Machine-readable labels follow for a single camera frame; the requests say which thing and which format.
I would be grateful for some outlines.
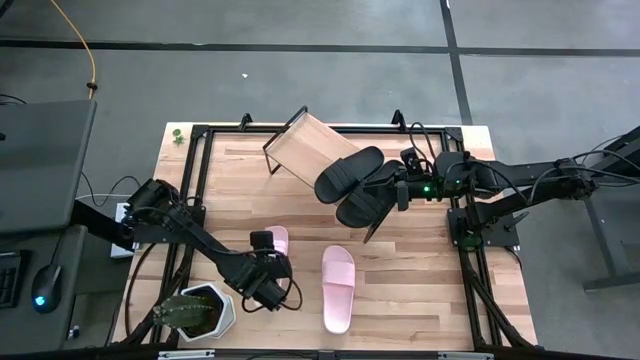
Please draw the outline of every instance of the computer mouse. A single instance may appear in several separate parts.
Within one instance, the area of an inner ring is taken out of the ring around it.
[[[58,265],[47,265],[36,273],[31,284],[31,303],[37,312],[46,314],[58,307],[61,297],[61,272]]]

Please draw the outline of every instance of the wooden table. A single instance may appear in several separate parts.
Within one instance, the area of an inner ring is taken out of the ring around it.
[[[188,139],[192,126],[193,123],[167,124],[154,178],[179,187],[188,143],[174,144],[172,132],[180,129]],[[477,158],[494,159],[487,127],[462,129],[467,150]],[[251,231],[270,225],[285,226],[290,234],[294,277],[302,288],[304,305],[297,312],[282,309],[246,314],[240,308],[239,296],[222,283],[215,265],[197,253],[190,285],[213,281],[226,288],[235,300],[238,319],[222,339],[181,342],[180,347],[471,350],[459,257],[450,245],[446,228],[449,202],[413,201],[409,211],[392,211],[364,245],[366,229],[342,226],[335,219],[335,206],[318,202],[303,181],[285,169],[269,175],[262,145],[270,136],[215,136],[204,197],[205,228],[228,247],[248,250]],[[359,147],[376,145],[387,158],[397,158],[400,150],[410,146],[406,135],[345,137]],[[424,139],[418,138],[417,145],[427,149]],[[349,250],[356,263],[353,317],[345,335],[329,334],[322,322],[321,256],[332,244]],[[156,246],[136,279],[130,304],[133,326],[158,296],[166,252],[167,246]],[[140,254],[141,251],[136,253],[132,269]],[[488,248],[487,258],[497,303],[521,334],[535,343],[517,262],[499,248]],[[485,339],[489,339],[486,311],[483,306],[479,311]],[[123,337],[121,311],[114,341]]]

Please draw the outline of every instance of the black keyboard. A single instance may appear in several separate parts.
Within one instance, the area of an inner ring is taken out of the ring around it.
[[[16,307],[29,252],[0,252],[0,309]]]

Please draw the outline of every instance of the pink slipper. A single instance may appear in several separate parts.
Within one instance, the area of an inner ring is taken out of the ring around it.
[[[288,255],[289,254],[289,232],[283,226],[269,226],[265,228],[266,231],[271,231],[273,233],[273,248],[276,251],[280,251],[281,253]],[[278,286],[282,287],[282,280],[278,279]],[[254,301],[256,306],[260,306],[257,301]]]
[[[356,267],[351,254],[340,246],[329,246],[322,255],[324,327],[332,334],[344,334],[351,325]]]

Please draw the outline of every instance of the black slipper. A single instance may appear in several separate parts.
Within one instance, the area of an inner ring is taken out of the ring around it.
[[[382,150],[375,146],[366,147],[344,159],[338,159],[326,168],[316,179],[313,190],[323,204],[332,204],[378,170],[384,162]]]
[[[399,161],[387,161],[367,180],[388,177],[400,166],[403,166],[403,164]],[[344,226],[356,229],[367,227],[380,217],[386,216],[396,203],[397,195],[395,189],[381,188],[373,196],[364,191],[364,184],[364,181],[361,182],[336,210],[336,218]]]

